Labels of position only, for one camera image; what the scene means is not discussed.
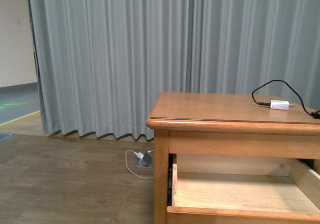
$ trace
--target gray curtain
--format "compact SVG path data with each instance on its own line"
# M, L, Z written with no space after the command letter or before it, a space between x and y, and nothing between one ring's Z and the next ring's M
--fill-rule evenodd
M135 138L162 91L320 105L320 0L30 0L49 133ZM283 85L261 93L296 101Z

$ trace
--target charging cable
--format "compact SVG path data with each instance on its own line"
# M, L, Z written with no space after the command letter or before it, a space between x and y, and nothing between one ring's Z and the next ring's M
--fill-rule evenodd
M264 85L262 85L262 86L260 86L259 88L255 89L255 90L252 92L251 96L252 96L252 99L254 100L254 102L255 102L256 104L262 105L262 106L268 106L270 109L280 109L280 110L288 110L289 107L294 107L294 105L293 105L293 104L289 104L288 101L271 100L270 103L262 103L262 102L257 102L257 101L256 101L256 99L255 99L255 97L254 97L254 92L256 92L257 90L259 90L259 89L261 89L262 87L266 86L267 84L272 83L272 82L275 82L275 81L277 81L277 82L282 82L282 83L286 84L286 85L297 95L297 97L300 99L300 102L301 102L301 105L302 105L303 110L304 110L306 113L308 113L310 116L312 116L312 117L314 117L314 118L316 118L316 119L320 119L320 111L318 110L318 111L312 112L312 113L308 112L308 111L306 110L306 108L305 108L305 104L304 104L302 98L300 97L300 95L299 95L287 82L285 82L285 81L283 81L283 80L281 80L281 79L271 80L271 81L269 81L268 83L265 83Z
M128 153L128 152L134 153L134 154L136 155L136 157L139 158L140 160L144 157L144 155L143 155L141 152L136 153L136 152L134 152L134 151L132 151L132 150L127 150L127 151L125 152L125 165L126 165L126 168L128 169L128 171L131 172L133 175L135 175L135 176L138 177L138 178L142 178L142 179L153 179L152 177L141 177L141 176L139 176L138 174L136 174L136 173L134 173L133 171L131 171L131 169L130 169L129 166L128 166L128 160L127 160L127 153Z

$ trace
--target open drawer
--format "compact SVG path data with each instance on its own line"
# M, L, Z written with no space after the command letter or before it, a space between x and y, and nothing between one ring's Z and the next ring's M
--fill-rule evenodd
M297 159L173 155L169 224L320 222L320 176Z

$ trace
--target white charger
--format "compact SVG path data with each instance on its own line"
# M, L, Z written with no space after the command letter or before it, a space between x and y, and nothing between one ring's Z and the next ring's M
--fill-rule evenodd
M289 104L289 101L271 100L270 109L289 110L289 107L294 107L293 104Z

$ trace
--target wooden nightstand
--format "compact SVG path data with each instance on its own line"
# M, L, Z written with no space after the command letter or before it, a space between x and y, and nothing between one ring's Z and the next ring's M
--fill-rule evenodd
M299 104L281 111L250 95L164 92L147 125L154 224L320 222L320 177L297 160L320 159L320 120Z

